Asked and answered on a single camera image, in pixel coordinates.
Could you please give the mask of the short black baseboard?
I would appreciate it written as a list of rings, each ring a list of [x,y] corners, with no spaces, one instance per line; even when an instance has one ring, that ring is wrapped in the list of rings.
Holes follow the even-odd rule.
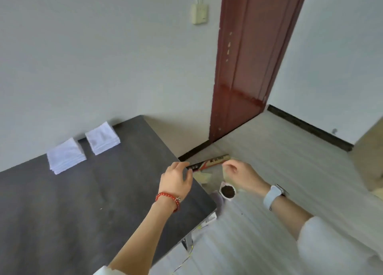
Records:
[[[179,159],[179,161],[187,161],[192,156],[194,156],[197,153],[201,152],[202,150],[204,150],[205,148],[207,148],[210,145],[211,145],[211,141],[209,141],[209,140],[206,141],[206,142],[203,142],[202,144],[194,147],[193,149],[191,149],[190,151],[186,152],[185,154],[179,156],[178,159]]]

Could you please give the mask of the person's right forearm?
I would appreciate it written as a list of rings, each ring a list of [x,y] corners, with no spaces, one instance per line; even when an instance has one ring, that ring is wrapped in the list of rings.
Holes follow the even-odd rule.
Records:
[[[305,223],[313,217],[311,213],[283,195],[275,198],[271,204],[271,211],[296,241]]]

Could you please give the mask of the red-brown wooden door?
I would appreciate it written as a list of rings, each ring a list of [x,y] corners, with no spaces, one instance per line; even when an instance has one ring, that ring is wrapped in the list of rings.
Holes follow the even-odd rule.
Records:
[[[222,0],[209,140],[259,115],[304,0]]]

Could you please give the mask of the white right sleeve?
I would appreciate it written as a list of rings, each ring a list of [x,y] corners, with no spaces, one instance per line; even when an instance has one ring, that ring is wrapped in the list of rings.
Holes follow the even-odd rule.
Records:
[[[303,225],[297,246],[305,275],[383,275],[374,250],[317,216]]]

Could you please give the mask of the beige wall switch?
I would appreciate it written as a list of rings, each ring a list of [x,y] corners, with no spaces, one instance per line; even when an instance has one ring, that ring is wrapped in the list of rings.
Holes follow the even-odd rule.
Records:
[[[191,23],[193,25],[206,24],[208,22],[209,6],[207,4],[192,4],[191,6]]]

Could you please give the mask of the beige paper scrap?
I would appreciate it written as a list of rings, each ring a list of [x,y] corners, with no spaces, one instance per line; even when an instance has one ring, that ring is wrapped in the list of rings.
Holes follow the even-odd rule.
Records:
[[[204,173],[200,171],[193,172],[193,178],[201,185],[208,184],[212,178],[211,173]]]

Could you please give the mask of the person's right hand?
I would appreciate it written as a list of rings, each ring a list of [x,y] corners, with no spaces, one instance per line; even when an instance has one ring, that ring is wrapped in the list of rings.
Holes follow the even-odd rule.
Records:
[[[257,196],[264,198],[270,190],[271,185],[268,184],[263,178],[252,168],[252,166],[246,162],[245,173],[241,181],[232,181],[235,186],[245,191],[256,194]]]

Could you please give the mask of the white cup of brown powder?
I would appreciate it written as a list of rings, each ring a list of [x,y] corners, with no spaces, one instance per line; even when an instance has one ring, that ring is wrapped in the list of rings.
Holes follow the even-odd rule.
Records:
[[[231,201],[236,196],[237,191],[233,185],[222,181],[219,187],[219,194],[223,197],[223,199]]]

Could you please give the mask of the white left sleeve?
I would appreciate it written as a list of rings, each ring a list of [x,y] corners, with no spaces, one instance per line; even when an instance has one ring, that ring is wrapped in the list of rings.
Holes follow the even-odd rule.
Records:
[[[107,266],[99,268],[93,275],[127,275],[117,269],[112,269]]]

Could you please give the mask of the metal table leg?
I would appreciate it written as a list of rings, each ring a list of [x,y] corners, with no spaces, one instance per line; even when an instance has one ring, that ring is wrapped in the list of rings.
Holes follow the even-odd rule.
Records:
[[[181,241],[181,244],[183,245],[183,247],[188,253],[191,253],[192,250],[194,249],[192,233],[189,233],[186,237],[184,237]]]

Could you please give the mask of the person's left forearm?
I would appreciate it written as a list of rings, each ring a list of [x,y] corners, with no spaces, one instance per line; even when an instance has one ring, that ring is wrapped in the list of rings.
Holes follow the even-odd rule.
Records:
[[[108,267],[127,275],[148,275],[161,233],[175,208],[174,200],[160,196]]]

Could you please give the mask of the person's left hand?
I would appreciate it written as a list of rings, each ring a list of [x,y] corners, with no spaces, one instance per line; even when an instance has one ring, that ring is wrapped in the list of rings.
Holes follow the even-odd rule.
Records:
[[[186,198],[189,191],[183,191],[183,183],[190,163],[187,161],[173,162],[161,175],[159,193],[156,198],[165,196],[175,201],[177,209]]]

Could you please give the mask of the white sleeve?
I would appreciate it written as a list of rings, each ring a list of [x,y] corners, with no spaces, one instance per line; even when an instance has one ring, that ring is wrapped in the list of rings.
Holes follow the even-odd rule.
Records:
[[[127,275],[117,269],[112,269],[107,266],[99,268],[93,275]]]
[[[317,216],[303,225],[297,246],[305,275],[383,275],[374,250]]]

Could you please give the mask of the long brown stick packet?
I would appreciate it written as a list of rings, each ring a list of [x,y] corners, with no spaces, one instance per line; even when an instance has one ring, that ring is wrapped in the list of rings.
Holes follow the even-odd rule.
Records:
[[[204,170],[211,168],[213,166],[221,165],[230,159],[231,159],[230,155],[225,154],[225,155],[211,158],[211,159],[208,159],[208,160],[205,160],[202,162],[198,162],[198,163],[193,164],[193,165],[189,165],[186,167],[186,169],[187,170],[191,169],[193,172],[204,171]]]

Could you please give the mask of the white smartwatch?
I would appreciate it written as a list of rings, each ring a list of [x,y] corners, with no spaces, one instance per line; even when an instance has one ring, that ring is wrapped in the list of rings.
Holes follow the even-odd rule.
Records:
[[[268,193],[265,195],[263,199],[264,207],[271,211],[273,202],[279,196],[288,196],[288,192],[278,184],[271,185],[270,190],[268,191]]]

